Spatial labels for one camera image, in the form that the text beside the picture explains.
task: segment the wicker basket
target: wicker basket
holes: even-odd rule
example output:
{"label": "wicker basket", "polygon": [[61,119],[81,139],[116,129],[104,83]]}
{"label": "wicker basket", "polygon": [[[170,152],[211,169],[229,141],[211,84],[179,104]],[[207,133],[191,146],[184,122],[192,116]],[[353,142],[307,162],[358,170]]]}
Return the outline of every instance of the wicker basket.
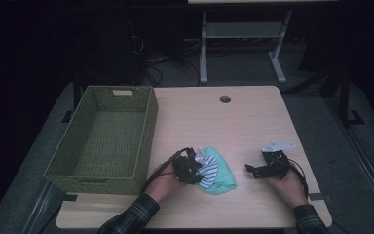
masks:
{"label": "wicker basket", "polygon": [[157,112],[151,87],[88,86],[44,177],[66,192],[138,194]]}

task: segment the teal cloth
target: teal cloth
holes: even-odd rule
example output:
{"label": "teal cloth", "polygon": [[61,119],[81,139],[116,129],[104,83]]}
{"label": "teal cloth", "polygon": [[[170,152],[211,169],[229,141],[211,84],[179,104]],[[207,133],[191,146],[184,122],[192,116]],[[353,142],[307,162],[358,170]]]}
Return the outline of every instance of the teal cloth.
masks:
{"label": "teal cloth", "polygon": [[211,187],[203,188],[199,185],[198,187],[204,192],[210,194],[221,194],[235,189],[237,187],[235,178],[233,177],[229,166],[221,155],[211,146],[203,149],[203,155],[205,158],[214,155],[214,157],[217,159],[217,175],[215,177],[214,184]]}

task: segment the table top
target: table top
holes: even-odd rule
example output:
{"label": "table top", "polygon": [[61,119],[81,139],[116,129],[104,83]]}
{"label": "table top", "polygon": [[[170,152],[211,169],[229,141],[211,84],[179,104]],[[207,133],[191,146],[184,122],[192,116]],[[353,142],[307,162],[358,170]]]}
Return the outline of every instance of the table top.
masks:
{"label": "table top", "polygon": [[[320,193],[286,106],[273,86],[156,88],[159,112],[149,175],[173,153],[185,147],[214,147],[229,165],[237,188],[220,195],[195,185],[177,191],[161,204],[147,228],[285,228],[293,227],[291,209],[262,179],[254,179],[244,164],[266,163],[261,148],[271,140],[291,141],[284,153],[304,170],[310,193]],[[231,101],[223,103],[221,96]],[[63,202],[60,228],[98,228],[123,212],[136,196],[78,194]],[[310,201],[329,226],[323,200]]]}
{"label": "table top", "polygon": [[221,3],[311,3],[337,2],[339,0],[188,0],[189,4],[221,4]]}

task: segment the plaid shirt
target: plaid shirt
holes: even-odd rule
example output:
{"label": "plaid shirt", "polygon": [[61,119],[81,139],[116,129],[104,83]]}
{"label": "plaid shirt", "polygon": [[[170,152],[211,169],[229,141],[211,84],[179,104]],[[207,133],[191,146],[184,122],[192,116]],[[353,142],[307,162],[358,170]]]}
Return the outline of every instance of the plaid shirt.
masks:
{"label": "plaid shirt", "polygon": [[[139,233],[160,209],[159,204],[147,194],[141,194],[121,214],[105,222],[98,230],[98,234],[132,234]],[[293,210],[297,227],[304,234],[327,234],[320,217],[312,205],[296,207]]]}

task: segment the human hand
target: human hand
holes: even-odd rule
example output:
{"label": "human hand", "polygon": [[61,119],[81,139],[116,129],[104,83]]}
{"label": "human hand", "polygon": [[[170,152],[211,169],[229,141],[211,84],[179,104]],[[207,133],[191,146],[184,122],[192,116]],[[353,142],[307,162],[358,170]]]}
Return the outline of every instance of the human hand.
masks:
{"label": "human hand", "polygon": [[286,176],[282,179],[269,177],[265,178],[265,181],[275,188],[280,197],[291,209],[309,204],[303,190],[303,185],[297,174],[292,170],[289,170]]}
{"label": "human hand", "polygon": [[169,195],[173,194],[178,189],[185,187],[186,184],[180,182],[174,173],[174,168],[172,164],[169,164],[164,168],[161,172],[162,175],[155,178],[151,181],[150,185],[148,185],[147,189],[145,189],[145,193],[148,194],[151,198],[153,198],[157,203],[161,203],[165,200]]}

